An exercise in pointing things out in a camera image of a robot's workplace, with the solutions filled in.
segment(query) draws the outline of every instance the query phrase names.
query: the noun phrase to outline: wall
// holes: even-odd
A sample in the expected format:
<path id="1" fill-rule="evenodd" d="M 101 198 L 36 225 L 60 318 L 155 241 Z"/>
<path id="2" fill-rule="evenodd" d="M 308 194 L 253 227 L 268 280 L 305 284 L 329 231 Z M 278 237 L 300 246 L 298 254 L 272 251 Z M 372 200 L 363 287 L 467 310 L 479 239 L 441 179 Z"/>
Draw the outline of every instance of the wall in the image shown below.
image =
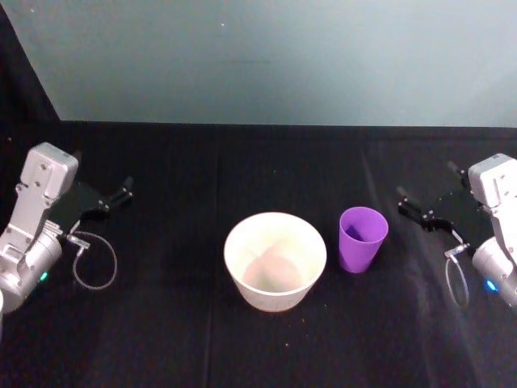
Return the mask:
<path id="1" fill-rule="evenodd" d="M 64 120 L 517 126 L 510 0 L 0 0 Z"/>

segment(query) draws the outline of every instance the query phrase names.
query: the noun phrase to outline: bowl rim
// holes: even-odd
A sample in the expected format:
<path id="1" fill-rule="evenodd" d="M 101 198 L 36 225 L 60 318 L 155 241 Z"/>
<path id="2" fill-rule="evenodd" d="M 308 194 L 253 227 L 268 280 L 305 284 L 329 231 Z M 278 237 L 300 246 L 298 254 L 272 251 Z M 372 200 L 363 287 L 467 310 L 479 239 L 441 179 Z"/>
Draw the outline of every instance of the bowl rim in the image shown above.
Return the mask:
<path id="1" fill-rule="evenodd" d="M 312 276 L 310 278 L 310 280 L 308 282 L 306 282 L 304 285 L 302 285 L 301 287 L 298 287 L 297 289 L 292 289 L 290 291 L 283 291 L 281 293 L 274 293 L 274 292 L 271 292 L 271 291 L 264 291 L 264 290 L 261 290 L 261 289 L 257 289 L 255 287 L 252 287 L 251 285 L 248 285 L 248 284 L 244 283 L 243 281 L 240 281 L 235 276 L 235 274 L 232 271 L 232 269 L 230 269 L 230 267 L 228 265 L 228 255 L 226 254 L 227 249 L 228 249 L 228 242 L 229 242 L 230 236 L 233 234 L 233 232 L 239 226 L 242 225 L 242 223 L 244 223 L 246 221 L 249 221 L 251 218 L 263 217 L 263 216 L 271 216 L 271 215 L 292 218 L 292 219 L 295 219 L 298 222 L 301 222 L 301 223 L 305 224 L 306 226 L 309 227 L 310 230 L 312 230 L 315 233 L 316 237 L 321 241 L 322 246 L 324 248 L 324 254 L 323 254 L 323 257 L 322 257 L 323 258 L 322 265 L 321 265 L 321 268 L 317 271 L 317 273 L 314 276 Z M 246 288 L 249 291 L 252 291 L 254 293 L 258 293 L 260 295 L 265 295 L 265 296 L 268 296 L 268 297 L 287 297 L 287 296 L 290 296 L 290 295 L 294 295 L 294 294 L 300 293 L 300 292 L 302 292 L 302 291 L 304 291 L 306 289 L 310 289 L 317 282 L 317 280 L 321 277 L 321 275 L 322 275 L 322 273 L 323 273 L 323 271 L 325 270 L 325 267 L 326 267 L 327 249 L 326 249 L 325 240 L 323 239 L 322 235 L 317 231 L 317 229 L 312 224 L 310 224 L 309 222 L 307 222 L 303 218 L 300 218 L 300 217 L 295 216 L 295 215 L 290 214 L 290 213 L 284 213 L 284 212 L 262 212 L 262 213 L 252 214 L 251 216 L 246 217 L 246 218 L 240 220 L 240 222 L 238 222 L 231 229 L 231 231 L 226 236 L 225 246 L 223 248 L 223 256 L 224 256 L 224 261 L 225 261 L 226 269 L 228 270 L 229 274 L 231 275 L 233 281 L 237 282 L 242 287 L 244 287 L 244 288 Z"/>

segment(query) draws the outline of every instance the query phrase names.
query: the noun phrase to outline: cup rim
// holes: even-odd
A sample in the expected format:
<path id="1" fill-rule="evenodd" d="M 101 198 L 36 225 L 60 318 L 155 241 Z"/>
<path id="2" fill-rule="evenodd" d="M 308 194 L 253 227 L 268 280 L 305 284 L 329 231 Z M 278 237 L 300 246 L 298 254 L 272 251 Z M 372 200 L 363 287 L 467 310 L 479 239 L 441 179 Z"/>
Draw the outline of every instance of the cup rim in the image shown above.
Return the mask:
<path id="1" fill-rule="evenodd" d="M 374 241 L 361 241 L 361 240 L 358 240 L 357 238 L 353 238 L 343 229 L 343 218 L 347 215 L 348 212 L 350 212 L 352 210 L 357 210 L 357 209 L 367 210 L 369 212 L 376 214 L 379 217 L 379 219 L 384 223 L 385 232 L 383 233 L 381 238 L 378 238 L 377 240 L 374 240 Z M 386 236 L 388 235 L 388 232 L 389 232 L 389 224 L 388 224 L 388 220 L 386 220 L 386 217 L 381 212 L 379 212 L 375 209 L 369 208 L 368 206 L 354 206 L 354 207 L 348 208 L 341 214 L 341 217 L 339 218 L 339 232 L 343 233 L 345 236 L 347 236 L 349 239 L 353 240 L 354 242 L 357 242 L 360 244 L 365 244 L 365 245 L 372 245 L 372 244 L 380 243 L 386 238 Z"/>
<path id="2" fill-rule="evenodd" d="M 239 226 L 241 226 L 242 223 L 244 223 L 245 221 L 249 221 L 251 218 L 255 218 L 255 217 L 263 217 L 265 215 L 280 215 L 282 217 L 286 217 L 287 216 L 287 217 L 295 218 L 297 221 L 301 221 L 301 222 L 305 223 L 310 229 L 312 229 L 312 231 L 317 235 L 317 238 L 321 241 L 322 246 L 324 247 L 324 255 L 323 255 L 323 261 L 322 261 L 323 263 L 321 265 L 321 268 L 318 269 L 317 273 L 314 276 L 312 276 L 310 278 L 310 280 L 307 281 L 306 283 L 304 283 L 301 287 L 298 287 L 296 289 L 292 289 L 290 291 L 283 291 L 281 293 L 273 293 L 271 291 L 264 291 L 264 290 L 261 290 L 261 289 L 257 289 L 255 287 L 253 287 L 251 285 L 248 285 L 247 283 L 241 281 L 235 275 L 234 270 L 232 268 L 230 268 L 230 266 L 228 265 L 228 255 L 226 254 L 226 252 L 227 252 L 229 238 L 232 235 L 232 233 Z M 304 220 L 303 218 L 294 216 L 294 215 L 289 214 L 289 213 L 283 213 L 283 212 L 262 212 L 262 213 L 253 214 L 253 215 L 251 215 L 249 217 L 246 217 L 246 218 L 242 219 L 240 222 L 238 222 L 231 229 L 231 231 L 228 233 L 228 235 L 226 237 L 226 240 L 225 240 L 223 256 L 224 256 L 224 260 L 225 260 L 226 269 L 228 270 L 229 274 L 231 275 L 233 281 L 236 281 L 238 284 L 242 285 L 243 287 L 245 287 L 249 291 L 253 291 L 254 293 L 259 293 L 261 295 L 265 295 L 265 296 L 268 296 L 268 297 L 285 297 L 285 296 L 294 295 L 296 293 L 300 293 L 300 292 L 302 292 L 302 291 L 304 291 L 306 289 L 309 289 L 310 287 L 312 287 L 317 282 L 317 280 L 321 277 L 323 271 L 325 270 L 326 261 L 327 261 L 327 249 L 326 249 L 325 240 L 323 240 L 323 237 L 320 235 L 320 233 L 317 231 L 317 229 L 314 226 L 312 226 L 309 222 Z"/>

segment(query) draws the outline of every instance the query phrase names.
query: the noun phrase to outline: black tablecloth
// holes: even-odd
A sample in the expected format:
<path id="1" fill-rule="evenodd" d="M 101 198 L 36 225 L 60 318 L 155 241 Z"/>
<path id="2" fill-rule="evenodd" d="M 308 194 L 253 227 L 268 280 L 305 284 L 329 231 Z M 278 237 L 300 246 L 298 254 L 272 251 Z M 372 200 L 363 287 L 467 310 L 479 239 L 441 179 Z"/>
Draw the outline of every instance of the black tablecloth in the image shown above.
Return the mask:
<path id="1" fill-rule="evenodd" d="M 92 293 L 71 275 L 73 250 L 27 304 L 4 317 L 2 387 L 517 386 L 517 317 L 487 293 L 468 258 L 471 302 L 448 296 L 447 235 L 397 212 L 396 187 L 423 202 L 497 152 L 517 156 L 511 129 L 374 129 L 73 124 L 3 127 L 3 225 L 28 149 L 83 152 L 78 179 L 103 193 L 127 174 L 135 200 L 104 225 L 116 249 L 113 286 Z M 338 267 L 338 218 L 372 206 L 390 232 L 370 270 Z M 295 214 L 326 241 L 328 261 L 303 302 L 254 310 L 224 263 L 231 228 L 263 211 Z M 97 283 L 109 255 L 82 263 Z"/>

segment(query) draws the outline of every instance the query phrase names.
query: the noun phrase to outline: white bowl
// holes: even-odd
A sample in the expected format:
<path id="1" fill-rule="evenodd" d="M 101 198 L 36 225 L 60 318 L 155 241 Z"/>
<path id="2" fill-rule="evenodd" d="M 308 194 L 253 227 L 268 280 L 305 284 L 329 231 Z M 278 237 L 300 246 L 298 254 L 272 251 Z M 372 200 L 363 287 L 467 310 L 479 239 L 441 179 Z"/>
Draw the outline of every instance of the white bowl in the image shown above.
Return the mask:
<path id="1" fill-rule="evenodd" d="M 225 264 L 253 307 L 285 311 L 300 303 L 322 274 L 326 246 L 307 221 L 286 213 L 260 213 L 229 233 Z"/>

